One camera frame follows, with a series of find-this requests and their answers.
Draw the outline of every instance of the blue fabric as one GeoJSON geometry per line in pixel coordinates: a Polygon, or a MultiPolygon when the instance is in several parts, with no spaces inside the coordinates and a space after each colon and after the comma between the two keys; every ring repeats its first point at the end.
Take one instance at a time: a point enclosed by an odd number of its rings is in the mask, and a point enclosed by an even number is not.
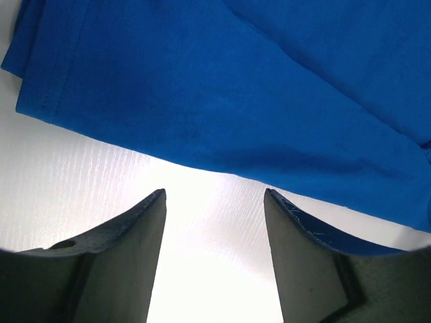
{"type": "Polygon", "coordinates": [[[275,190],[269,192],[298,230],[328,251],[357,256],[382,256],[405,252],[352,236],[304,212],[275,190]]]}
{"type": "Polygon", "coordinates": [[[22,18],[24,17],[24,14],[28,8],[28,5],[30,4],[30,0],[22,0],[21,1],[21,5],[20,5],[20,9],[18,11],[17,17],[16,17],[16,21],[15,21],[15,27],[13,29],[13,32],[16,32],[16,29],[18,28],[18,26],[20,25],[22,18]]]}
{"type": "Polygon", "coordinates": [[[18,112],[431,231],[430,2],[31,6],[18,112]]]}

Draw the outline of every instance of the blue t-shirt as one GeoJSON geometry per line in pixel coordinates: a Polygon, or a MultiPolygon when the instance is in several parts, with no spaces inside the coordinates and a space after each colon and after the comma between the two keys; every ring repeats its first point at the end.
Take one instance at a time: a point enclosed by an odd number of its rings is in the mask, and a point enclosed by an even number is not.
{"type": "Polygon", "coordinates": [[[17,111],[431,231],[431,2],[24,1],[17,111]]]}

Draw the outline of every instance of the seam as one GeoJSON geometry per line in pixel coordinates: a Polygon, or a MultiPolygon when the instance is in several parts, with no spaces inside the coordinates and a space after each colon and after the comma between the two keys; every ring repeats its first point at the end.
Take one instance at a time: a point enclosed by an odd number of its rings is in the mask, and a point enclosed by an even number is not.
{"type": "Polygon", "coordinates": [[[71,56],[71,59],[70,59],[70,62],[68,64],[68,66],[67,66],[66,77],[65,77],[65,80],[63,81],[63,84],[61,84],[61,90],[60,90],[59,100],[58,100],[57,104],[55,104],[55,107],[53,109],[53,118],[55,118],[58,115],[58,111],[59,111],[60,105],[61,105],[61,103],[64,100],[65,87],[66,87],[66,84],[68,83],[69,78],[70,78],[70,71],[71,71],[72,64],[74,64],[74,62],[75,62],[77,49],[79,47],[79,41],[81,40],[81,36],[82,36],[82,30],[83,30],[84,24],[85,24],[85,22],[87,20],[89,4],[90,4],[90,2],[88,1],[87,4],[86,4],[86,10],[84,11],[84,17],[82,19],[81,26],[79,27],[79,32],[78,32],[78,36],[76,38],[76,43],[75,43],[75,46],[72,49],[73,54],[71,56]]]}
{"type": "MultiPolygon", "coordinates": [[[[63,33],[63,37],[61,37],[61,41],[59,42],[60,43],[59,46],[64,46],[63,44],[65,43],[65,39],[66,39],[66,35],[65,35],[65,33],[63,33]]],[[[50,70],[51,75],[53,74],[53,71],[55,71],[57,69],[60,54],[61,54],[61,50],[59,50],[57,52],[57,54],[55,55],[55,59],[54,59],[53,64],[52,64],[52,68],[50,70]]],[[[48,110],[47,109],[48,108],[47,107],[47,105],[48,105],[48,97],[51,96],[51,92],[53,90],[53,84],[54,84],[54,79],[51,76],[50,77],[49,85],[48,85],[48,87],[47,87],[47,89],[45,91],[43,105],[38,109],[39,112],[44,112],[44,111],[48,110]]]]}

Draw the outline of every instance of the textured white background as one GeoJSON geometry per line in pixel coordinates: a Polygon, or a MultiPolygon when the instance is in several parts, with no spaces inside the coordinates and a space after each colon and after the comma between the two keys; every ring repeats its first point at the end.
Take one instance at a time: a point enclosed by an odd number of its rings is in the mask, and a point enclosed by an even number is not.
{"type": "MultiPolygon", "coordinates": [[[[0,58],[19,0],[0,0],[0,58]]],[[[132,207],[157,188],[168,218],[149,323],[280,323],[263,216],[267,186],[192,170],[14,112],[20,82],[0,72],[0,248],[47,248],[132,207]]],[[[431,235],[282,192],[361,238],[411,250],[431,235]]]]}

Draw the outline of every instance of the black plastic piece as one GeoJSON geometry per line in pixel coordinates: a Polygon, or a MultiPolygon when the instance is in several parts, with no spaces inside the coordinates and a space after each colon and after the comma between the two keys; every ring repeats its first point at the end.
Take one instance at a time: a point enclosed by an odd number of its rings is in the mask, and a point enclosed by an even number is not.
{"type": "Polygon", "coordinates": [[[0,322],[146,322],[166,221],[157,190],[47,250],[0,250],[0,322]]]}
{"type": "Polygon", "coordinates": [[[361,240],[274,190],[265,193],[265,218],[285,323],[430,321],[431,248],[361,240]]]}

